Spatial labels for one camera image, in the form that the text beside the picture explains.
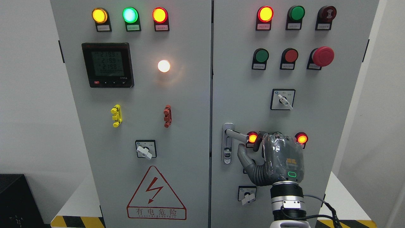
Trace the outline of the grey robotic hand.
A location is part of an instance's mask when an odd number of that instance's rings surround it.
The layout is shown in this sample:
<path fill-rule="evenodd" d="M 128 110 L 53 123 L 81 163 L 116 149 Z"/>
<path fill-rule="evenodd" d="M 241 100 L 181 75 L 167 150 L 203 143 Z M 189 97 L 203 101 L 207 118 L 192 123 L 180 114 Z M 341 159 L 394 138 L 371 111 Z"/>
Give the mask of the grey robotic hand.
<path fill-rule="evenodd" d="M 254 163 L 248 156 L 245 144 L 239 144 L 237 150 L 238 159 L 254 185 L 302 182 L 305 174 L 303 148 L 295 137 L 261 131 L 259 142 L 264 155 L 264 163 L 261 165 Z"/>

